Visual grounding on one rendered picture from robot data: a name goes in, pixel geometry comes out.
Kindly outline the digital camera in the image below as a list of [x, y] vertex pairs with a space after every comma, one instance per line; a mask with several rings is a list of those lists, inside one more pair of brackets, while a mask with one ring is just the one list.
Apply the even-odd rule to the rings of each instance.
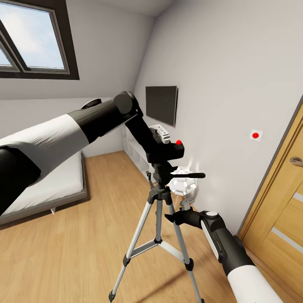
[[148, 163], [169, 161], [183, 157], [185, 148], [181, 140], [178, 140], [176, 143], [171, 143], [171, 141], [169, 141], [168, 144], [164, 144], [157, 135], [154, 139], [159, 145], [157, 147], [159, 157], [156, 158], [151, 152], [149, 152], [146, 154]]

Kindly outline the camera tripod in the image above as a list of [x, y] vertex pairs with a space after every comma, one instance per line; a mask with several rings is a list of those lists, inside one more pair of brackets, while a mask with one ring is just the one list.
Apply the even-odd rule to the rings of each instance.
[[[204, 299], [200, 297], [199, 290], [196, 284], [196, 280], [193, 274], [193, 267], [194, 267], [194, 261], [192, 258], [189, 258], [185, 242], [183, 239], [183, 235], [181, 233], [181, 229], [179, 225], [176, 225], [175, 221], [173, 222], [175, 232], [179, 241], [179, 245], [181, 247], [181, 252], [179, 252], [177, 249], [175, 249], [173, 246], [165, 242], [161, 239], [161, 226], [162, 226], [162, 204], [163, 200], [165, 200], [167, 207], [169, 209], [170, 215], [175, 213], [175, 209], [173, 206], [172, 201], [172, 192], [170, 190], [169, 186], [166, 186], [169, 184], [171, 179], [173, 178], [205, 178], [206, 175], [204, 173], [189, 173], [189, 174], [172, 174], [175, 170], [178, 169], [178, 166], [172, 167], [171, 164], [168, 161], [163, 162], [156, 162], [151, 164], [152, 167], [155, 169], [155, 173], [153, 173], [153, 178], [158, 183], [156, 186], [153, 185], [151, 181], [151, 173], [149, 171], [146, 171], [147, 176], [149, 177], [149, 183], [151, 186], [151, 191], [149, 193], [149, 197], [147, 199], [146, 206], [144, 208], [144, 211], [142, 213], [141, 219], [139, 221], [139, 224], [137, 226], [137, 229], [135, 231], [135, 234], [133, 236], [132, 242], [130, 244], [130, 247], [128, 249], [128, 252], [125, 254], [123, 259], [123, 267], [120, 271], [119, 277], [117, 279], [117, 282], [115, 284], [114, 289], [109, 294], [109, 303], [112, 303], [116, 296], [116, 291], [119, 287], [120, 281], [123, 277], [123, 274], [125, 272], [125, 269], [127, 265], [130, 263], [130, 260], [141, 253], [144, 253], [148, 251], [149, 249], [160, 246], [166, 251], [168, 251], [171, 255], [179, 259], [185, 264], [186, 269], [189, 271], [191, 281], [197, 296], [198, 303], [205, 303]], [[146, 222], [147, 216], [150, 212], [150, 209], [154, 203], [154, 201], [157, 200], [157, 211], [156, 213], [156, 237], [155, 239], [143, 244], [142, 246], [139, 246], [138, 248], [134, 249], [136, 246], [136, 243], [138, 241], [138, 238], [141, 234], [142, 228]]]

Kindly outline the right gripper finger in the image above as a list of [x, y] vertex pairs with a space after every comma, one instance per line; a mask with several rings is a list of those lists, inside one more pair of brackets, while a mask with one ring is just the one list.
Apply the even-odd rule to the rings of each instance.
[[165, 217], [170, 221], [170, 222], [174, 222], [174, 214], [170, 215], [170, 214], [165, 214]]

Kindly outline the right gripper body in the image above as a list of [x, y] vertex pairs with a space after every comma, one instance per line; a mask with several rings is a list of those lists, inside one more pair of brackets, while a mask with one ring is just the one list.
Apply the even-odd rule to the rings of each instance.
[[174, 213], [174, 219], [176, 225], [181, 225], [183, 223], [189, 224], [191, 226], [194, 226], [193, 223], [191, 222], [191, 217], [192, 214], [194, 213], [193, 207], [190, 207], [189, 210], [184, 210], [181, 211], [179, 210], [178, 212]]

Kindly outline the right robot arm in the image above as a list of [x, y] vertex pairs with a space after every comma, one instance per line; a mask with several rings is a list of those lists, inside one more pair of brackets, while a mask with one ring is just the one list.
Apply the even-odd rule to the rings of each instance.
[[183, 223], [203, 229], [215, 256], [222, 263], [223, 269], [232, 287], [237, 303], [284, 303], [276, 294], [251, 258], [247, 255], [242, 241], [232, 235], [217, 212], [196, 212], [189, 204], [194, 197], [180, 202], [180, 210], [174, 214], [165, 214], [170, 221]]

